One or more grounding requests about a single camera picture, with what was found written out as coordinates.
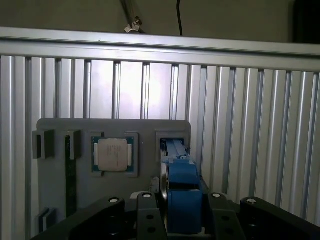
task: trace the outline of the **aluminum rail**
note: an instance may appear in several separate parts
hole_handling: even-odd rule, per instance
[[[0,40],[22,40],[60,43],[92,43],[111,46],[174,48],[219,52],[260,53],[271,55],[320,56],[320,46],[314,44],[271,43],[259,41],[223,40],[211,38],[156,36],[126,33],[103,33],[65,30],[43,30],[0,27]]]

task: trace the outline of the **gray mounting plate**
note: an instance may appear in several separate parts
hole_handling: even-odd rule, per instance
[[[134,146],[137,167],[133,174],[92,172],[92,137],[102,134],[105,138],[138,136]],[[51,137],[43,137],[41,141],[37,138],[47,135]],[[185,146],[190,147],[191,126],[184,120],[39,120],[33,133],[38,139],[33,140],[33,152],[34,158],[38,158],[39,209],[55,208],[57,222],[66,217],[66,136],[70,136],[71,158],[76,161],[77,208],[81,209],[106,196],[128,199],[134,192],[147,191],[151,177],[160,175],[160,139],[184,139]]]

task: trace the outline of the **black cable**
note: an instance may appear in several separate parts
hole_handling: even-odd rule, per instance
[[[180,36],[182,36],[183,33],[182,33],[182,23],[181,23],[181,16],[180,16],[180,0],[176,1],[176,15],[178,17]]]

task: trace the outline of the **corrugated metal wall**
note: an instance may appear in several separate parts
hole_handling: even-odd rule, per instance
[[[320,225],[318,72],[3,55],[0,77],[2,239],[20,239],[39,212],[31,134],[41,118],[189,120],[213,191]]]

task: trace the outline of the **gray holder slot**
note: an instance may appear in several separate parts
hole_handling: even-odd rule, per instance
[[[38,130],[32,132],[33,159],[47,159],[55,156],[55,131]]]

